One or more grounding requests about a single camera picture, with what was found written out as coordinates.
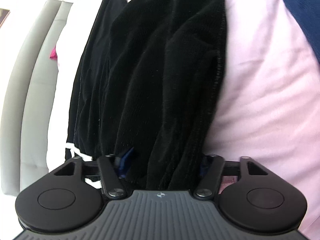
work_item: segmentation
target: gray ribbed plate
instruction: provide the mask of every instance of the gray ribbed plate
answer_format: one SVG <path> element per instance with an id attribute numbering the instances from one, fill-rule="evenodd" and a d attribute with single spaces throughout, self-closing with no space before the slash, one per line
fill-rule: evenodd
<path id="1" fill-rule="evenodd" d="M 87 226 L 70 233 L 41 235 L 28 230 L 15 240 L 306 240 L 298 231 L 257 236 L 226 222 L 212 202 L 187 191 L 139 191 L 111 201 Z"/>

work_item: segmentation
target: bed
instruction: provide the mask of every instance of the bed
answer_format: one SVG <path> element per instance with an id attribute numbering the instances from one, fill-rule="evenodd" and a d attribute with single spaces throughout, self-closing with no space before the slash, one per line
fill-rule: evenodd
<path id="1" fill-rule="evenodd" d="M 57 41 L 58 69 L 46 163 L 65 161 L 68 110 L 81 55 L 102 0 L 78 0 Z M 300 230 L 320 236 L 319 64 L 282 0 L 226 0 L 227 73 L 203 152 L 227 160 L 249 155 L 308 200 Z"/>

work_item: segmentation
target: crosshair logo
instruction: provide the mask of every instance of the crosshair logo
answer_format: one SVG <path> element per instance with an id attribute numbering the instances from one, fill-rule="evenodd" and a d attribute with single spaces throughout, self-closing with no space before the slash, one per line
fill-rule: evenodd
<path id="1" fill-rule="evenodd" d="M 162 192 L 160 192 L 160 193 L 157 194 L 157 197 L 159 197 L 159 198 L 163 198 L 163 197 L 165 197 L 165 196 L 166 196 L 166 194 L 164 194 L 164 193 L 162 193 Z"/>

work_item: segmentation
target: bright pink cloth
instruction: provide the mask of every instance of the bright pink cloth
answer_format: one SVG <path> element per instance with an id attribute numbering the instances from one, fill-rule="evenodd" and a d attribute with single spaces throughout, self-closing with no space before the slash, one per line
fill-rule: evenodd
<path id="1" fill-rule="evenodd" d="M 57 56 L 57 52 L 56 52 L 56 46 L 54 46 L 53 50 L 51 51 L 50 59 L 58 60 L 58 56 Z"/>

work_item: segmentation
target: blue jeans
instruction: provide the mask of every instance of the blue jeans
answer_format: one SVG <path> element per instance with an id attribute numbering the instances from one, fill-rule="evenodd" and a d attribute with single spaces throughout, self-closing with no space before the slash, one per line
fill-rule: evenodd
<path id="1" fill-rule="evenodd" d="M 320 0 L 284 0 L 320 62 Z"/>

